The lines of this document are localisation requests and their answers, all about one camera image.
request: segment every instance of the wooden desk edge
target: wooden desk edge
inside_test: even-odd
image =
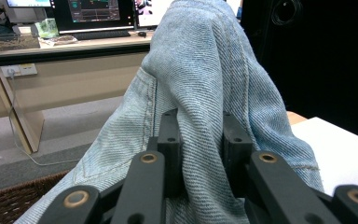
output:
[[[296,114],[295,112],[287,111],[286,113],[287,113],[287,118],[289,118],[290,125],[294,125],[304,120],[307,120],[306,118]]]

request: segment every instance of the desk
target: desk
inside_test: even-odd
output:
[[[289,118],[290,125],[294,125],[299,122],[307,120],[306,118],[304,118],[292,111],[287,111],[286,114],[287,114],[287,118]]]
[[[0,66],[35,63],[37,75],[5,78],[0,69],[0,118],[11,115],[28,153],[38,150],[42,110],[123,95],[149,51],[151,34],[0,52]]]

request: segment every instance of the white tabletop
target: white tabletop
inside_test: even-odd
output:
[[[292,125],[292,130],[313,148],[326,194],[332,196],[338,185],[358,185],[358,135],[319,118]]]

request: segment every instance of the cable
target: cable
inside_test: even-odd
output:
[[[16,146],[16,148],[18,148],[21,152],[23,152],[25,155],[27,155],[31,159],[31,161],[33,161],[34,164],[36,164],[38,166],[50,166],[50,165],[58,165],[58,164],[63,164],[63,163],[68,163],[68,162],[80,161],[80,160],[71,160],[71,161],[57,161],[57,162],[50,162],[50,163],[39,163],[34,158],[32,158],[31,155],[29,155],[26,151],[24,151],[21,147],[19,147],[17,140],[16,140],[16,134],[14,133],[12,120],[11,120],[11,113],[14,111],[14,104],[16,104],[16,82],[14,81],[15,71],[13,69],[10,69],[10,71],[7,71],[7,72],[9,73],[9,75],[11,77],[11,83],[12,83],[12,89],[13,89],[13,100],[11,102],[11,107],[8,112],[8,120],[10,123],[11,133],[13,134],[14,145]]]

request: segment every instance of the gray floor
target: gray floor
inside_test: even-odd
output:
[[[32,157],[44,164],[80,159],[120,102],[121,97],[118,97],[43,111],[45,123],[39,151]],[[8,118],[1,118],[0,189],[69,170],[76,165],[76,162],[37,165],[21,152],[22,147],[16,146],[15,136]]]

